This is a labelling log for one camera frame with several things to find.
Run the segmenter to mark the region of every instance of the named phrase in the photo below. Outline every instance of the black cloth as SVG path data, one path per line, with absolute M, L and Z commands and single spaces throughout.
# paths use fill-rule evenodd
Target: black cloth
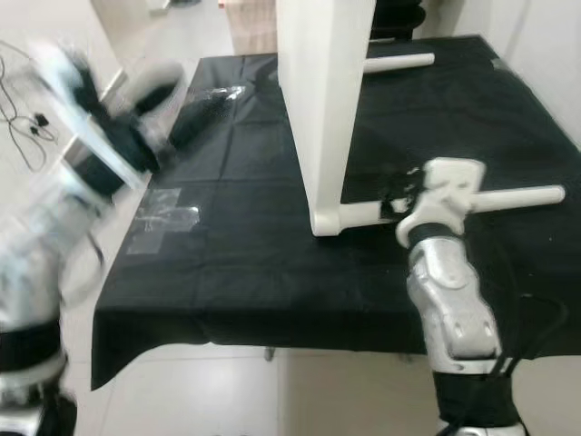
M 433 66 L 365 77 L 343 202 L 377 200 L 390 174 L 436 156 L 485 162 L 485 189 L 566 183 L 560 205 L 470 216 L 466 239 L 503 338 L 515 329 L 510 261 L 519 292 L 557 298 L 571 312 L 542 353 L 579 354 L 579 153 L 479 37 L 372 45 L 369 55 L 428 51 Z M 150 183 L 95 309 L 94 388 L 173 342 L 425 351 L 394 225 L 312 236 L 276 74 L 275 55 L 201 60 L 194 96 L 245 92 L 195 154 Z M 199 222 L 160 236 L 143 217 L 171 189 L 180 190 L 175 206 Z M 160 238 L 155 253 L 143 254 L 138 242 L 150 236 Z M 528 307 L 522 333 L 553 316 L 542 303 Z

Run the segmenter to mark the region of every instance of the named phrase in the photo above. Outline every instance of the white tile floor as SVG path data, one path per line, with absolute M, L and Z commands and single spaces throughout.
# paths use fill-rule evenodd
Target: white tile floor
M 130 74 L 174 60 L 189 77 L 201 57 L 232 50 L 225 14 L 214 0 L 171 11 L 116 49 Z M 109 263 L 140 199 L 141 193 L 124 198 L 117 216 L 98 233 Z M 68 287 L 82 279 L 74 274 Z M 405 362 L 387 354 L 280 350 L 267 363 L 261 348 L 173 345 L 147 352 L 90 392 L 97 293 L 64 316 L 71 357 L 65 387 L 79 401 L 78 436 L 435 433 L 437 409 L 423 357 Z M 518 370 L 517 404 L 535 436 L 579 434 L 580 374 L 579 358 L 526 362 Z

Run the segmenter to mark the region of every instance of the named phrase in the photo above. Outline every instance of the black tablecloth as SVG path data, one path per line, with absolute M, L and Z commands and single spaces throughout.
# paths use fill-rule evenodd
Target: black tablecloth
M 485 162 L 485 189 L 566 183 L 558 206 L 471 216 L 467 243 L 503 337 L 514 328 L 514 270 L 519 292 L 571 312 L 542 353 L 580 353 L 577 149 L 478 37 L 369 55 L 427 51 L 431 67 L 364 79 L 343 202 L 377 200 L 387 175 L 435 156 Z M 95 309 L 95 388 L 172 342 L 424 351 L 394 226 L 312 236 L 276 71 L 275 55 L 201 61 L 194 97 L 245 91 L 197 153 L 150 183 Z M 520 316 L 527 337 L 554 309 L 530 303 Z

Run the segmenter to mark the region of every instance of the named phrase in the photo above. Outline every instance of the table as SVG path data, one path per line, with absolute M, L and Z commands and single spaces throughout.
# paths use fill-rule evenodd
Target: table
M 478 37 L 369 55 L 427 49 L 429 68 L 364 78 L 341 201 L 377 201 L 386 177 L 436 156 L 486 162 L 487 190 L 564 183 L 562 204 L 470 216 L 466 238 L 501 336 L 513 326 L 514 272 L 521 292 L 570 311 L 542 354 L 581 353 L 578 150 Z M 311 234 L 276 55 L 203 59 L 191 93 L 232 85 L 245 91 L 231 113 L 153 178 L 123 241 L 95 308 L 94 388 L 165 343 L 424 352 L 393 224 Z M 526 307 L 524 340 L 552 311 Z

